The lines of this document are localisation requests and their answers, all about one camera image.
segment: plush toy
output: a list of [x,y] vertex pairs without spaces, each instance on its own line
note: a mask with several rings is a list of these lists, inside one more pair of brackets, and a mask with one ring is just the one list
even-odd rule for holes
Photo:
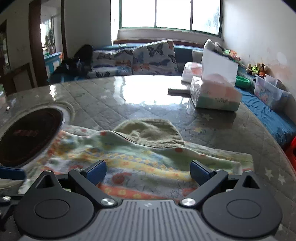
[[265,78],[265,74],[268,70],[268,66],[263,63],[257,63],[256,65],[252,66],[250,63],[248,64],[246,68],[247,74],[252,74],[253,76],[259,75],[262,78]]
[[240,61],[241,61],[241,58],[239,56],[237,56],[237,53],[233,50],[227,49],[224,51],[224,54],[231,57],[232,59],[234,59],[238,63],[240,63]]
[[221,47],[221,45],[218,42],[213,43],[212,40],[210,39],[208,39],[205,42],[205,49],[209,49],[211,51],[217,51],[220,54],[224,53],[224,49]]

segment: blue bench cushion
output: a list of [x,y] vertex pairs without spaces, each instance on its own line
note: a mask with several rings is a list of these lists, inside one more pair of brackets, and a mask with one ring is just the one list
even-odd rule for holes
[[271,110],[255,95],[237,88],[242,93],[242,102],[257,116],[281,147],[296,136],[296,125],[283,113]]

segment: wooden door frame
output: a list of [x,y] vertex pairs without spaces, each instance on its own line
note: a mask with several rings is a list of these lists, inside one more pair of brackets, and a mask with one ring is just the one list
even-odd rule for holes
[[65,34],[65,0],[61,0],[61,31],[62,31],[62,45],[64,59],[68,58],[67,54],[67,44],[66,44],[66,34]]
[[32,63],[38,87],[48,85],[47,72],[42,51],[40,21],[41,0],[29,3],[29,38]]

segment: metal bolt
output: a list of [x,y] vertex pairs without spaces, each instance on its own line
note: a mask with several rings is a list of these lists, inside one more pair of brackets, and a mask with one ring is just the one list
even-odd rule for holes
[[184,198],[181,200],[181,204],[186,206],[186,207],[191,207],[196,204],[196,201],[192,198]]
[[103,198],[103,199],[101,200],[101,204],[102,204],[103,206],[112,206],[112,205],[115,204],[115,200],[112,199],[112,198]]
[[2,197],[2,200],[5,201],[5,202],[8,202],[11,200],[11,197],[10,196],[4,196]]

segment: wooden chair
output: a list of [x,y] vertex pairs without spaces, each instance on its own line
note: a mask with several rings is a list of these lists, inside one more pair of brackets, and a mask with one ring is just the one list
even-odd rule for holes
[[30,63],[27,63],[27,64],[24,64],[24,65],[14,69],[14,70],[12,70],[8,74],[2,75],[0,77],[0,84],[3,84],[6,96],[17,92],[16,87],[15,87],[15,83],[13,81],[13,78],[16,75],[22,73],[23,71],[27,71],[28,76],[29,76],[29,80],[30,80],[30,83],[31,83],[31,87],[34,88],[34,82],[33,82]]

